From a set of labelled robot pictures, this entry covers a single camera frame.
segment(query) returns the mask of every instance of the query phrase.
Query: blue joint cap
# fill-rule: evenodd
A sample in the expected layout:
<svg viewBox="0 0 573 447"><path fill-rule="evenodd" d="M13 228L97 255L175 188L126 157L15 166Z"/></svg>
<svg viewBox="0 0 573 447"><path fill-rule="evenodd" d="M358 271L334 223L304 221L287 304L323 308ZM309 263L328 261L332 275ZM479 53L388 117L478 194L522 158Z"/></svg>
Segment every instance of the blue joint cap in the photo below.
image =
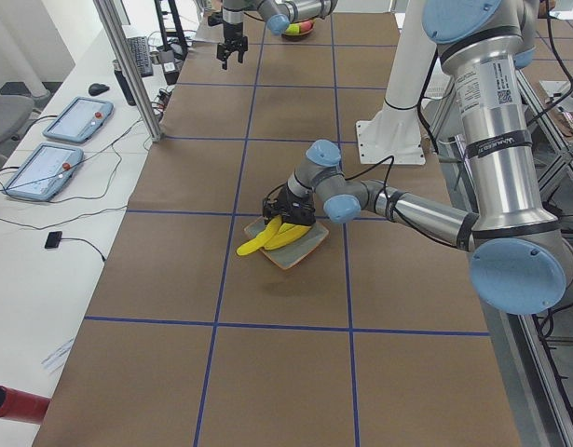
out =
<svg viewBox="0 0 573 447"><path fill-rule="evenodd" d="M323 204L323 210L331 221L345 224L359 215L361 204L355 196L341 194L328 198Z"/></svg>
<svg viewBox="0 0 573 447"><path fill-rule="evenodd" d="M276 14L267 21L267 28L274 35L284 34L289 26L290 21L284 14Z"/></svg>
<svg viewBox="0 0 573 447"><path fill-rule="evenodd" d="M338 146L327 140L317 140L307 149L306 156L316 165L331 168L338 166L342 155Z"/></svg>
<svg viewBox="0 0 573 447"><path fill-rule="evenodd" d="M522 70L523 68L530 65L530 62L535 57L535 48L532 47L527 51L523 51L522 53L518 53L513 57L513 63L516 66L516 70Z"/></svg>
<svg viewBox="0 0 573 447"><path fill-rule="evenodd" d="M523 239L485 242L472 255L471 281L481 299L514 315L531 315L556 305L566 275L547 250Z"/></svg>
<svg viewBox="0 0 573 447"><path fill-rule="evenodd" d="M479 31L500 5L501 0L428 0L423 29L436 44L453 44Z"/></svg>

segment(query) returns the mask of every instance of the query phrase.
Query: office chair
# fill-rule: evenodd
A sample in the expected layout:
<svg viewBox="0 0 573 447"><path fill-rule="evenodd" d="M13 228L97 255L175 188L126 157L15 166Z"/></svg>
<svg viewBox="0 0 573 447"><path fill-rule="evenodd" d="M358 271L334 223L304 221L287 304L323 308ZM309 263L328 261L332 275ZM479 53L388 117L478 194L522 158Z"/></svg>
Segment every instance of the office chair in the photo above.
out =
<svg viewBox="0 0 573 447"><path fill-rule="evenodd" d="M18 132L27 123L34 101L17 95L0 96L0 144L10 139L18 138ZM7 157L0 154L0 169Z"/></svg>

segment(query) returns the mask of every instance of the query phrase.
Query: tablet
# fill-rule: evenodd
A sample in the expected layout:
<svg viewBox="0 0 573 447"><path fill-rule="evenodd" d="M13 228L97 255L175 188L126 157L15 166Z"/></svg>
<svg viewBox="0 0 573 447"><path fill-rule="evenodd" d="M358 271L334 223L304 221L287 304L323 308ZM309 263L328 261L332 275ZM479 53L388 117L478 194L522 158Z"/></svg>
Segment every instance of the tablet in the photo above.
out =
<svg viewBox="0 0 573 447"><path fill-rule="evenodd" d="M85 142L106 122L113 109L109 101L77 97L42 134L64 142Z"/></svg>
<svg viewBox="0 0 573 447"><path fill-rule="evenodd" d="M77 147L42 142L8 180L3 193L24 200L50 200L62 190L82 160L83 151Z"/></svg>

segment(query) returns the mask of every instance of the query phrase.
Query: black mouse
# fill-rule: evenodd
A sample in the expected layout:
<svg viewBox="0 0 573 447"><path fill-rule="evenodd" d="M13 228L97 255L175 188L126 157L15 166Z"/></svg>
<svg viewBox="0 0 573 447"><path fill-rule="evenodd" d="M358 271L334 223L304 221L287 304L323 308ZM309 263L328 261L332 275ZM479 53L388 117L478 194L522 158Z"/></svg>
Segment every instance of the black mouse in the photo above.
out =
<svg viewBox="0 0 573 447"><path fill-rule="evenodd" d="M89 86L88 89L88 93L91 96L98 96L101 95L102 93L104 93L105 91L108 91L110 88L108 86L106 86L105 84L91 84Z"/></svg>

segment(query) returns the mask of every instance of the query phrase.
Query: white table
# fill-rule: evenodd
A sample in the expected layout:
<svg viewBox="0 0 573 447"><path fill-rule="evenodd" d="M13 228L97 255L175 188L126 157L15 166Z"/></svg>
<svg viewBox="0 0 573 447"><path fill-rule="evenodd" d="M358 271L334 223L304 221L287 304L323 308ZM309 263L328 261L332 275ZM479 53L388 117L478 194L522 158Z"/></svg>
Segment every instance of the white table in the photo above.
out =
<svg viewBox="0 0 573 447"><path fill-rule="evenodd" d="M126 33L140 35L132 29ZM105 33L101 32L43 112L43 115L57 115L74 97L88 96L88 86L94 82L110 86L110 90L98 98L113 102L114 114L91 140L81 145L86 156L102 150L139 119L137 108L127 105L116 82L112 59L112 49ZM143 79L152 99L166 86L161 69L158 66L154 69L154 76ZM18 166L45 140L41 132L48 122L45 120L31 128L6 166ZM83 213L123 207L147 157L143 148L147 137L141 123L115 145L122 162L104 198L33 204L16 202L0 193L0 217L44 226ZM98 196L104 191L117 161L117 155L110 149L94 157L77 171L56 199ZM0 180L4 181L7 175L1 174ZM84 238L107 255L123 215L124 211L107 212L53 229L61 230L63 237ZM83 242L63 241L54 251L44 250L49 231L51 229L22 229L0 222L0 385L48 397L59 381L61 368L48 373L41 361L75 337L103 268L98 253ZM29 446L37 429L38 426L0 419L0 447Z"/></svg>

